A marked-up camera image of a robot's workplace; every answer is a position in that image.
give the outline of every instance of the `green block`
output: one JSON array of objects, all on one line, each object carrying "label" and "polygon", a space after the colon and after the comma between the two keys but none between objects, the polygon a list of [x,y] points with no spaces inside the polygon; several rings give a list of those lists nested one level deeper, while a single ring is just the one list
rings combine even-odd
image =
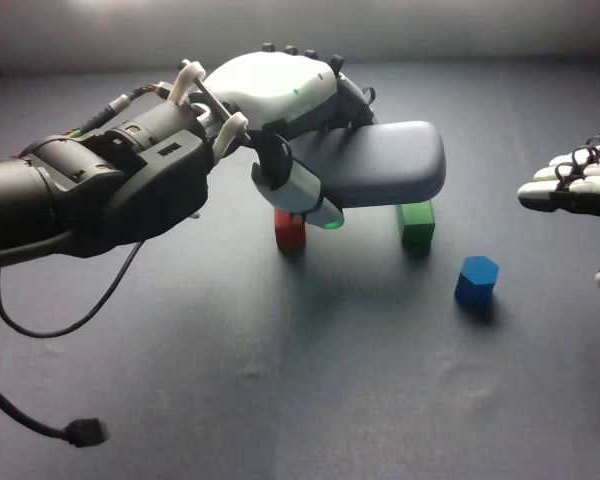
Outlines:
[{"label": "green block", "polygon": [[396,205],[396,210],[402,245],[414,252],[428,252],[436,228],[431,201]]}]

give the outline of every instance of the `white robotic hand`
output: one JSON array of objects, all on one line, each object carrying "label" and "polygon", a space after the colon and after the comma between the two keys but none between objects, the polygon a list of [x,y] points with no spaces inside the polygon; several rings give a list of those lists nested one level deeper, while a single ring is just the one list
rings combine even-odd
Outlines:
[{"label": "white robotic hand", "polygon": [[[600,217],[600,135],[569,155],[560,155],[518,190],[522,206],[542,212],[558,209]],[[600,271],[596,274],[600,286]]]}]

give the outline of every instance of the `blue hexagonal prism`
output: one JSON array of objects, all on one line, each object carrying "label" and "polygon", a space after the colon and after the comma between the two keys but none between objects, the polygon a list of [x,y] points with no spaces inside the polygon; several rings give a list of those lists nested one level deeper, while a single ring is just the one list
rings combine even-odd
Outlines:
[{"label": "blue hexagonal prism", "polygon": [[500,267],[487,257],[467,257],[458,277],[456,299],[470,308],[484,308],[491,302]]}]

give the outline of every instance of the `background wall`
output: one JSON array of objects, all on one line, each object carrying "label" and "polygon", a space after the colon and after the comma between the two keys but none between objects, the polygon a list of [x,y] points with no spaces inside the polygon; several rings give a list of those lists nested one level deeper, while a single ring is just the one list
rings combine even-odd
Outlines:
[{"label": "background wall", "polygon": [[600,0],[0,0],[5,73],[213,66],[265,41],[349,61],[600,52]]}]

